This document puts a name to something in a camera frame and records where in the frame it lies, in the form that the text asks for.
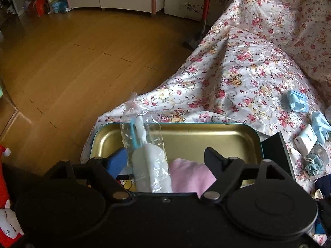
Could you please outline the white brush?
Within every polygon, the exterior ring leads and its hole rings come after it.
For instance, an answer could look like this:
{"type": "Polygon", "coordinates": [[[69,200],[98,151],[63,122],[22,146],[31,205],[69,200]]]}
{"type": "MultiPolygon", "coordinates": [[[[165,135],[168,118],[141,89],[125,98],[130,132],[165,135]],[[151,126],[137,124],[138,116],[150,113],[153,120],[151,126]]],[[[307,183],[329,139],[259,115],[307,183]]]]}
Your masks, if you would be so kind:
{"type": "Polygon", "coordinates": [[[120,128],[136,191],[171,193],[172,180],[161,126],[136,93],[125,103],[120,128]]]}

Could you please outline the pink soft cloth pouch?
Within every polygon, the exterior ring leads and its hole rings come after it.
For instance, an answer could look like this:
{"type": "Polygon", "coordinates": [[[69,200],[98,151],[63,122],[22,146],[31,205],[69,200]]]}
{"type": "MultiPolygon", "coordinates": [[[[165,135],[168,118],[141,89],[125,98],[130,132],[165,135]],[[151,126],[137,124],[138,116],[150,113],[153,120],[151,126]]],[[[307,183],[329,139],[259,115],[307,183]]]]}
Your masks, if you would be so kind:
{"type": "Polygon", "coordinates": [[[205,164],[185,159],[173,160],[169,173],[174,193],[196,193],[199,198],[216,181],[205,164]]]}

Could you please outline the gold metal tin tray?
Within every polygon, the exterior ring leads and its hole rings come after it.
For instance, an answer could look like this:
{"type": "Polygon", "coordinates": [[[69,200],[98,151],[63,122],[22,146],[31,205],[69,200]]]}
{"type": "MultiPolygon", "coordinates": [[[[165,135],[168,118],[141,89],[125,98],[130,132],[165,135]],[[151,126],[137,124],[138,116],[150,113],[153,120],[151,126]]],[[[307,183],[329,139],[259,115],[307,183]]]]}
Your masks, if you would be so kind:
{"type": "MultiPolygon", "coordinates": [[[[96,133],[87,165],[97,167],[106,174],[106,158],[119,148],[124,148],[121,123],[103,126],[96,133]]],[[[212,147],[223,157],[237,157],[247,163],[257,164],[263,151],[257,133],[243,124],[227,123],[159,123],[162,129],[168,165],[175,159],[204,163],[204,151],[212,147]]],[[[124,177],[132,179],[132,169],[127,166],[124,177]]]]}

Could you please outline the grey-blue drawstring pouch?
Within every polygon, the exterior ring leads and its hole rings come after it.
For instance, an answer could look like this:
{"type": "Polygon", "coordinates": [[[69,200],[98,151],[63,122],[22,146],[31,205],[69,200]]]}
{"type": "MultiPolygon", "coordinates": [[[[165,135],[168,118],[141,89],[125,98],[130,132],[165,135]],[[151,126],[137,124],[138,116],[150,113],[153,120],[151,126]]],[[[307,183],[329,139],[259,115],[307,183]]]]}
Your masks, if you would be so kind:
{"type": "Polygon", "coordinates": [[[316,181],[324,169],[324,163],[318,155],[310,153],[305,157],[305,171],[310,180],[316,181]]]}

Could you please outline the light blue face mask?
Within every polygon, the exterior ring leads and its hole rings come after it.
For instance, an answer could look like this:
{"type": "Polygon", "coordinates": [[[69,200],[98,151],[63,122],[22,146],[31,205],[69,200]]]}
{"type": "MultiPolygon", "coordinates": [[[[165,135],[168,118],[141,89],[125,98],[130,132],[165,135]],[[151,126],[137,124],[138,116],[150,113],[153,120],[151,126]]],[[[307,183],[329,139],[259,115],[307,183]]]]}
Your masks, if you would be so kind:
{"type": "Polygon", "coordinates": [[[311,126],[318,139],[317,141],[320,144],[325,144],[329,138],[329,132],[331,130],[328,121],[320,111],[315,111],[312,113],[311,121],[311,126]]]}
{"type": "Polygon", "coordinates": [[[292,111],[297,113],[307,113],[309,104],[307,96],[295,90],[287,91],[287,100],[292,111]]]}

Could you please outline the black tin lid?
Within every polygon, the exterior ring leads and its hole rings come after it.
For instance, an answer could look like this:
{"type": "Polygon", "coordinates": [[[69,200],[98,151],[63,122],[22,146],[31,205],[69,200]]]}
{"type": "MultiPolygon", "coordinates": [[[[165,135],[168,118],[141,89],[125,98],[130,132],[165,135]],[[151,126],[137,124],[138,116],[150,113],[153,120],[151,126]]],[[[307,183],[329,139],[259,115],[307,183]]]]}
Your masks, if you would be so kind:
{"type": "Polygon", "coordinates": [[[274,161],[281,167],[293,180],[295,173],[292,166],[291,158],[289,157],[287,146],[281,132],[270,136],[261,143],[265,159],[274,161]]]}

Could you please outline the white small box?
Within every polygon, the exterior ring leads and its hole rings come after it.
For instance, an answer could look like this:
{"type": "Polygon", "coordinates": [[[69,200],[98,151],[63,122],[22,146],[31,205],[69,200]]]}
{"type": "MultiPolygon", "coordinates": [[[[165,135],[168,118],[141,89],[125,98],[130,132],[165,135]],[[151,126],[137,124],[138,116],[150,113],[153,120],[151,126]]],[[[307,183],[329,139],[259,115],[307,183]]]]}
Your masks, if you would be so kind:
{"type": "Polygon", "coordinates": [[[318,138],[312,126],[307,124],[300,134],[295,138],[294,143],[302,156],[306,156],[313,149],[318,138]]]}

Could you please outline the floral sofa cover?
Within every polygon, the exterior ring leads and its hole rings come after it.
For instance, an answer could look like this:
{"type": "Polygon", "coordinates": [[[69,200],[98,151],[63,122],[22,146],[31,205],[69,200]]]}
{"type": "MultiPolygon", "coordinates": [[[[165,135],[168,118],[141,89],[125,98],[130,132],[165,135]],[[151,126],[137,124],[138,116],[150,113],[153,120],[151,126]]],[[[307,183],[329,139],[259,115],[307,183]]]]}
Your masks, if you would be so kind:
{"type": "Polygon", "coordinates": [[[330,0],[231,0],[177,72],[137,102],[158,122],[281,132],[295,179],[311,193],[293,141],[330,105],[330,0]],[[308,113],[290,109],[289,90],[307,96],[308,113]]]}

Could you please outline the red white plush toy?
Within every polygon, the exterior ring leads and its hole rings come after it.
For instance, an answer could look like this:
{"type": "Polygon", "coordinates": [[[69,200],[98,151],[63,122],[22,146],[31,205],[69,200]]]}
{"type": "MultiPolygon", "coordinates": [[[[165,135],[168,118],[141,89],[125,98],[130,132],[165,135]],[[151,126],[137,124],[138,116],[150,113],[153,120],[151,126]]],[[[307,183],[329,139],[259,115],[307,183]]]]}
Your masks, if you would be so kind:
{"type": "Polygon", "coordinates": [[[1,245],[11,247],[23,235],[16,213],[11,209],[10,196],[3,177],[1,162],[1,245]]]}

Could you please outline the red stick vacuum cleaner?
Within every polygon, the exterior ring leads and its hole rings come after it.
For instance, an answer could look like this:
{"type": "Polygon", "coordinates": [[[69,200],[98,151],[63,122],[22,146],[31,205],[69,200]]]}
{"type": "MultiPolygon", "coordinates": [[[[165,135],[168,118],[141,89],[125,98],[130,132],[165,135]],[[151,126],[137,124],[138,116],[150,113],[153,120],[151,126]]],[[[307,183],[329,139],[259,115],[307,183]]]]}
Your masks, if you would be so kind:
{"type": "Polygon", "coordinates": [[[210,0],[204,0],[203,12],[202,12],[202,16],[201,16],[201,29],[200,29],[199,32],[196,33],[196,35],[193,38],[183,42],[183,46],[186,49],[194,50],[199,45],[201,40],[204,38],[205,33],[206,33],[207,16],[208,16],[208,13],[209,13],[209,5],[210,5],[210,0]]]}

